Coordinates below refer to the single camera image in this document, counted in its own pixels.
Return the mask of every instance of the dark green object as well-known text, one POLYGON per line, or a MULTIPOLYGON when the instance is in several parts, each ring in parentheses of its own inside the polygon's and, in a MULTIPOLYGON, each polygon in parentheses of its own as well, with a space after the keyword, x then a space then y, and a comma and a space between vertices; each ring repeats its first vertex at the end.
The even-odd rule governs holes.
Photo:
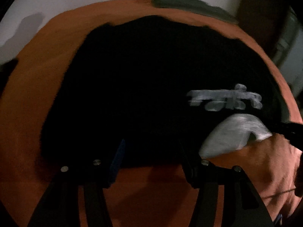
POLYGON ((152 4, 158 8, 175 8, 192 13, 209 16, 231 24, 238 24, 238 21, 220 7, 209 6, 200 0, 152 0, 152 4))

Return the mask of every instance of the white graphic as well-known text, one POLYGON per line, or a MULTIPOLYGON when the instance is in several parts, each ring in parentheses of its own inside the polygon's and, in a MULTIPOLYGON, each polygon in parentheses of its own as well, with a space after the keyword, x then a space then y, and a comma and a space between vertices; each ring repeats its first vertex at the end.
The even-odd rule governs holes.
POLYGON ((245 109, 245 103, 241 99, 251 100, 253 108, 262 108, 261 95, 254 92, 246 92, 246 86, 243 84, 236 84, 234 89, 219 89, 219 90, 191 90, 187 93, 191 96, 189 101, 191 106, 199 106, 203 100, 212 100, 205 105, 207 111, 220 111, 222 108, 228 109, 245 109))

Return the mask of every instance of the screw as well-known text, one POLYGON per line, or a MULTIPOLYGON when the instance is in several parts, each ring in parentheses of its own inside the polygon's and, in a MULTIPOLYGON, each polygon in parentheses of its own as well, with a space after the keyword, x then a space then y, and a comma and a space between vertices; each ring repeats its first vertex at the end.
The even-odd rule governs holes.
POLYGON ((236 172, 240 172, 242 171, 242 168, 240 166, 234 166, 233 169, 236 171, 236 172))
POLYGON ((95 160, 93 161, 93 164, 94 164, 94 166, 98 166, 98 165, 101 164, 101 160, 95 159, 95 160))
POLYGON ((204 166, 208 166, 209 161, 207 159, 203 159, 203 160, 201 160, 201 164, 204 165, 204 166))
POLYGON ((62 171, 63 173, 67 172, 68 170, 69 170, 69 167, 68 167, 68 166, 63 166, 63 167, 61 167, 61 171, 62 171))

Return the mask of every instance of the bolt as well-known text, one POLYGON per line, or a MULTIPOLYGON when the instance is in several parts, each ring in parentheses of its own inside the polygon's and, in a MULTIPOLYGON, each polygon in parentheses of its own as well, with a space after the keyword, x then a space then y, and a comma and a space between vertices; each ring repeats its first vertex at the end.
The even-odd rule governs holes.
POLYGON ((62 171, 63 173, 67 172, 68 170, 69 170, 69 167, 68 167, 68 166, 63 166, 63 167, 61 167, 61 171, 62 171))
POLYGON ((101 160, 95 159, 95 160, 93 161, 93 164, 94 164, 94 166, 98 166, 98 165, 101 164, 101 160))
POLYGON ((207 159, 203 159, 201 161, 201 164, 204 165, 204 166, 208 166, 209 165, 209 161, 207 159))
POLYGON ((240 166, 234 166, 233 169, 236 171, 236 172, 240 172, 242 171, 242 168, 240 166))

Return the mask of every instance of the printed logo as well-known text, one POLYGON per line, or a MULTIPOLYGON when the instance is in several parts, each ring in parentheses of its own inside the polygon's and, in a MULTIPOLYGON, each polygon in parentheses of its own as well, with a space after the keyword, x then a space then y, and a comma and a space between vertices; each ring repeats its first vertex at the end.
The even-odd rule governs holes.
POLYGON ((219 90, 191 90, 187 93, 191 96, 189 101, 190 106, 200 106, 203 100, 212 100, 205 105, 207 111, 220 111, 222 108, 228 109, 245 109, 245 103, 241 99, 251 100, 253 108, 262 108, 261 95, 254 92, 246 92, 246 86, 243 84, 236 84, 234 89, 219 89, 219 90))

